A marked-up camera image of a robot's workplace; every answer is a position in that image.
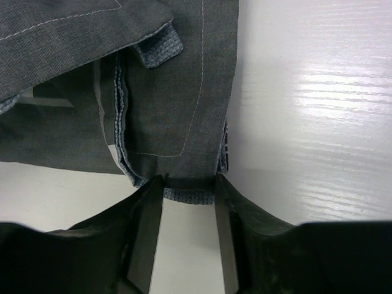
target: stitch line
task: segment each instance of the stitch line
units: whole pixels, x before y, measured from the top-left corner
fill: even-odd
[[[134,154],[142,154],[142,155],[152,155],[152,156],[157,156],[157,157],[179,157],[182,156],[185,150],[185,146],[186,143],[188,141],[189,138],[189,134],[190,134],[190,130],[192,128],[194,119],[195,119],[195,115],[196,115],[196,111],[197,111],[197,107],[199,105],[200,102],[200,98],[202,97],[202,92],[203,92],[203,83],[204,83],[204,0],[202,0],[202,80],[200,82],[200,90],[198,93],[198,98],[197,98],[197,103],[196,103],[196,107],[194,110],[194,114],[192,115],[192,119],[190,121],[190,125],[189,125],[189,129],[188,129],[188,134],[186,135],[185,141],[184,141],[184,145],[183,145],[183,149],[181,150],[180,154],[177,155],[158,155],[158,154],[151,154],[151,153],[136,153],[136,152],[132,152]]]
[[[38,28],[39,26],[44,26],[44,25],[47,25],[49,23],[54,23],[56,21],[69,20],[69,19],[77,18],[77,17],[85,17],[87,15],[92,15],[92,14],[95,14],[95,13],[98,13],[98,12],[113,11],[113,10],[119,10],[119,9],[122,8],[122,5],[118,2],[118,0],[114,0],[114,2],[119,5],[117,8],[96,10],[96,11],[89,12],[89,13],[84,13],[84,14],[79,14],[79,15],[71,15],[69,17],[55,18],[53,20],[43,21],[43,22],[41,22],[39,24],[35,24],[34,26],[31,26],[30,28],[22,29],[21,31],[18,31],[18,32],[15,32],[15,33],[13,33],[11,35],[8,35],[6,37],[0,38],[0,41],[7,40],[7,39],[9,39],[11,37],[15,37],[15,36],[17,36],[19,34],[22,34],[24,32],[31,31],[32,29]]]

